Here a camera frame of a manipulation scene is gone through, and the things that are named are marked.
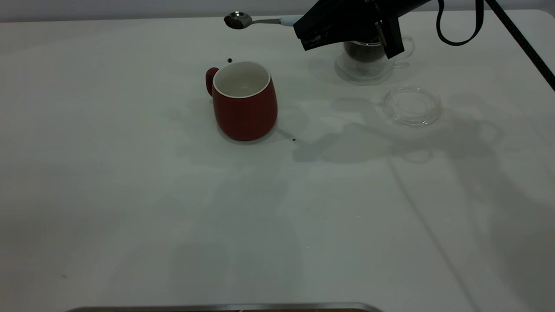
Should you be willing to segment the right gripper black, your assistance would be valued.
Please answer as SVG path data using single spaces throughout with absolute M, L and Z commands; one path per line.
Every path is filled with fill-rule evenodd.
M 385 55 L 405 51 L 399 18 L 428 0 L 318 0 L 294 30 L 305 51 L 339 42 L 371 42 L 379 37 Z

